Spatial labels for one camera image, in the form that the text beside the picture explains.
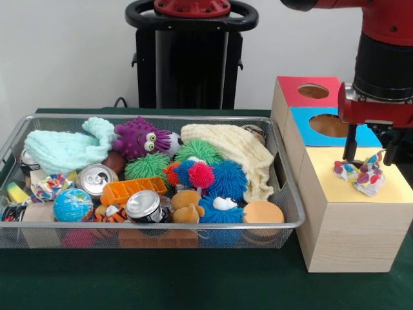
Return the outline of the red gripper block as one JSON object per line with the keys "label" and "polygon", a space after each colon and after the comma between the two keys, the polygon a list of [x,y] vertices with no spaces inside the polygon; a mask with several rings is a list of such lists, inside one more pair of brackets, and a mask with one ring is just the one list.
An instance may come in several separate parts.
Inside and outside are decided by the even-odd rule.
{"label": "red gripper block", "polygon": [[[338,92],[338,116],[343,123],[349,123],[343,159],[353,161],[357,149],[357,125],[384,124],[395,128],[412,128],[412,104],[377,101],[367,98],[361,101],[351,83],[342,83]],[[404,138],[403,129],[389,130],[383,163],[391,166]]]}

